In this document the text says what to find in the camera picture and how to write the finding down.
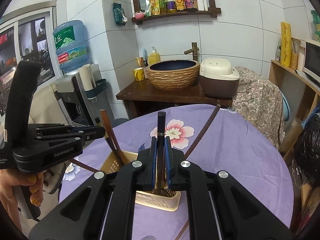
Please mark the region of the left hand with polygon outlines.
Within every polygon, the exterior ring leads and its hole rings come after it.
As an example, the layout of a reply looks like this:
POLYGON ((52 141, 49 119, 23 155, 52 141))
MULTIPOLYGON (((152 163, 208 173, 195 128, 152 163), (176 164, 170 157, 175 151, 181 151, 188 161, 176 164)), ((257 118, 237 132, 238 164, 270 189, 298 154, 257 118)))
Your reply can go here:
POLYGON ((18 202, 13 192, 13 187, 19 185, 26 186, 31 192, 31 204, 40 206, 43 202, 43 173, 23 174, 14 168, 1 170, 1 203, 11 220, 21 231, 18 202))

